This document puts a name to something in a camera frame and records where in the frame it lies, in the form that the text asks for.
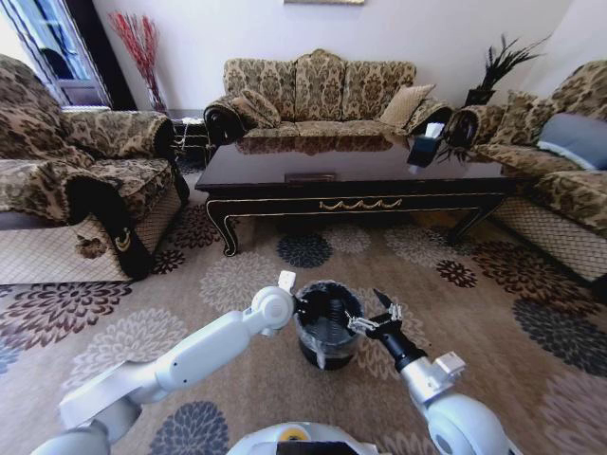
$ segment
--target vase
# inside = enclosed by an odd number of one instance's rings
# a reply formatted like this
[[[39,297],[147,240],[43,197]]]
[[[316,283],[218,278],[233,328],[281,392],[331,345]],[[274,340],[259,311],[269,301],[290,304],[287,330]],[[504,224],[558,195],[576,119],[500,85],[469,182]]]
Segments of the vase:
[[[150,104],[152,109],[162,114],[167,113],[167,106],[160,96],[160,90],[158,89],[158,82],[156,81],[156,75],[152,75],[147,78],[148,85],[148,97],[150,98]]]
[[[465,106],[471,106],[473,104],[487,104],[495,90],[485,90],[483,88],[471,88],[468,91],[468,96],[466,97]]]

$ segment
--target carpet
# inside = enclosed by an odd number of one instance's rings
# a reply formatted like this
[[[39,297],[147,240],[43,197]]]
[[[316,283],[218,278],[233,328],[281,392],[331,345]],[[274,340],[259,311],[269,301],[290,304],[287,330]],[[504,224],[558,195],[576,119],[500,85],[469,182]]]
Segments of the carpet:
[[[203,202],[193,191],[142,282],[0,288],[0,453],[29,453],[61,430],[67,391],[246,308],[282,269],[297,272],[296,288],[344,283],[368,315],[381,311],[374,287],[399,303],[405,333],[432,358],[464,358],[457,390],[492,408],[524,453],[607,453],[607,311],[533,248],[487,221],[447,246],[455,220],[441,212],[247,218],[236,224],[241,252],[226,258]],[[113,453],[221,455],[249,432],[293,420],[339,426],[394,454],[436,453],[392,365],[364,339],[346,368],[319,371],[291,322],[201,384],[145,407]]]

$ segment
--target sofa skirt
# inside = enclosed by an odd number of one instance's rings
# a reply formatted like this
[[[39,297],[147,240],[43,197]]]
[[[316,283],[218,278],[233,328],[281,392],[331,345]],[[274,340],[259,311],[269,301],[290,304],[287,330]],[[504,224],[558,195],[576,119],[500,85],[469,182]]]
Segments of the sofa skirt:
[[[607,274],[607,239],[522,197],[510,197],[493,216],[588,282]]]
[[[174,186],[135,232],[154,253],[181,207]],[[0,283],[125,282],[116,250],[94,215],[74,226],[0,231]]]

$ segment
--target black tissue box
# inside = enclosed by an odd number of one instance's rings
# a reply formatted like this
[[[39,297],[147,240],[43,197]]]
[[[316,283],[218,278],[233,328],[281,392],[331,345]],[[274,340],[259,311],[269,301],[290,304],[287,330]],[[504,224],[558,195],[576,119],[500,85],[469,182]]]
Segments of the black tissue box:
[[[407,163],[420,168],[430,165],[436,156],[441,140],[442,137],[416,137],[409,158],[407,158]]]

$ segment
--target throw pillow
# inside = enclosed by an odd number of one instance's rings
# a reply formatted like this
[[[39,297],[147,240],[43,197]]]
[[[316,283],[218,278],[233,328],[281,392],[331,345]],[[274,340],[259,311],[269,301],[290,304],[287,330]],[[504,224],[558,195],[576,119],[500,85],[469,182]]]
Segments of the throw pillow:
[[[557,114],[543,126],[538,147],[564,156],[586,170],[607,170],[607,122]]]
[[[264,118],[265,123],[271,125],[265,128],[278,128],[280,126],[281,115],[278,109],[261,93],[246,88],[241,92],[241,96]]]
[[[542,127],[560,110],[557,101],[510,90],[506,112],[489,144],[534,145]]]
[[[93,159],[67,145],[52,114],[34,107],[0,107],[0,158],[57,159],[90,166]]]
[[[415,109],[421,104],[436,85],[402,86],[392,97],[379,118],[379,121],[396,128],[404,128]]]

